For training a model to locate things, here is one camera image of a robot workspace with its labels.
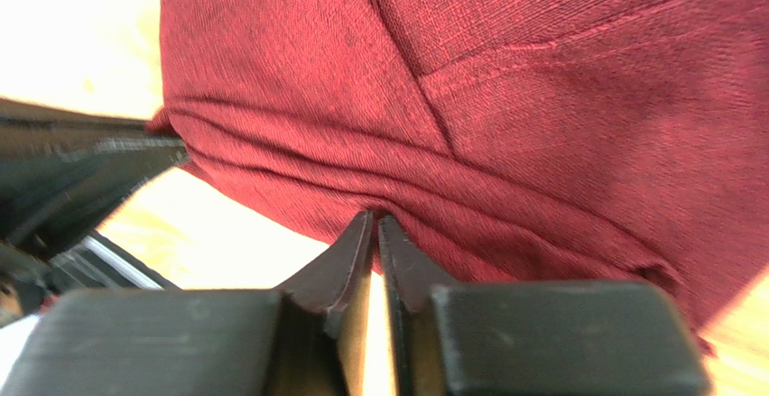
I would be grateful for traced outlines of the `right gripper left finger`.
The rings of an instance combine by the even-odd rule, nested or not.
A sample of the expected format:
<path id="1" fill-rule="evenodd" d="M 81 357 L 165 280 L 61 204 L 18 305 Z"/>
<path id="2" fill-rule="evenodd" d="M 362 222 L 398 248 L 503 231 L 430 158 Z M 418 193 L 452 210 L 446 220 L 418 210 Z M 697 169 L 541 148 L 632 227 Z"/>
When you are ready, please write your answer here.
<path id="1" fill-rule="evenodd" d="M 375 213 L 269 290 L 55 290 L 52 270 L 1 251 L 25 309 L 53 304 L 4 395 L 358 395 Z"/>

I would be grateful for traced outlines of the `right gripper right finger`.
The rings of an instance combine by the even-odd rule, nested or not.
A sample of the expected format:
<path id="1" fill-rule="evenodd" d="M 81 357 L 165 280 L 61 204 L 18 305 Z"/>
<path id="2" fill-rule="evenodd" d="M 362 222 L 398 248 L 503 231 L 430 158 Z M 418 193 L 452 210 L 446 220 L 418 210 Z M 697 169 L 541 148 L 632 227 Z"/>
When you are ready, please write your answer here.
<path id="1" fill-rule="evenodd" d="M 378 224 L 402 395 L 708 395 L 678 309 L 649 283 L 464 283 Z"/>

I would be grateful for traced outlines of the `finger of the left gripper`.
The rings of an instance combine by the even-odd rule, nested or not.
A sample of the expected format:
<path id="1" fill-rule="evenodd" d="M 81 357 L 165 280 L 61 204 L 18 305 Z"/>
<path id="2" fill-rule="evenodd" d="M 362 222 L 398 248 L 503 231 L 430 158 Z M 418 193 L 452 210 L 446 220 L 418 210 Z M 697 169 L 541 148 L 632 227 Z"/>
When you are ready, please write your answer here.
<path id="1" fill-rule="evenodd" d="M 1 242 L 46 259 L 189 155 L 141 120 L 1 102 Z"/>

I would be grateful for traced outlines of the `dark red cloth napkin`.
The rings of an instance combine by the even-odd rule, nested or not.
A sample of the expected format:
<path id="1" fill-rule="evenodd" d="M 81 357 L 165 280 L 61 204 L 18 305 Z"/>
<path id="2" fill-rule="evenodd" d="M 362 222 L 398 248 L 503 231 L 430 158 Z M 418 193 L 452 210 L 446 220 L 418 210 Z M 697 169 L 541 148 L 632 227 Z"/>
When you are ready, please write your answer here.
<path id="1" fill-rule="evenodd" d="M 302 235 L 392 213 L 463 281 L 768 264 L 768 0 L 161 0 L 188 171 Z"/>

